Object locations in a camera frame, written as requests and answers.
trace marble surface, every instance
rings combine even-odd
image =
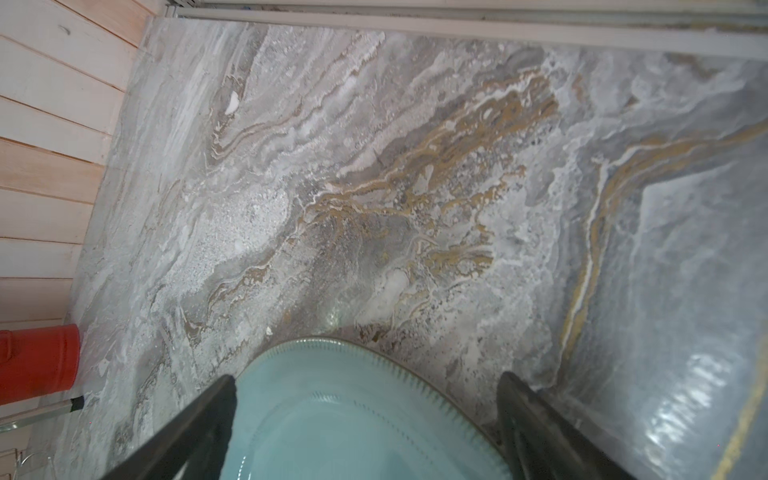
[[[491,434],[511,369],[640,478],[768,468],[768,66],[169,18],[140,52],[68,314],[86,406],[32,440],[61,478],[312,334]]]

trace glossy gray surface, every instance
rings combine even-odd
[[[72,291],[94,478],[324,333],[492,431],[511,369],[641,478],[757,478],[768,67],[156,18]]]

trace turquoise ceramic plate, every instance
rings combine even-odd
[[[222,480],[495,480],[498,450],[429,384],[351,343],[298,339],[237,379]]]

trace wooden wall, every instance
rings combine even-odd
[[[0,0],[0,329],[60,323],[147,19],[164,0]]]

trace red container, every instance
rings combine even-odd
[[[0,405],[70,389],[79,362],[76,325],[0,330]]]

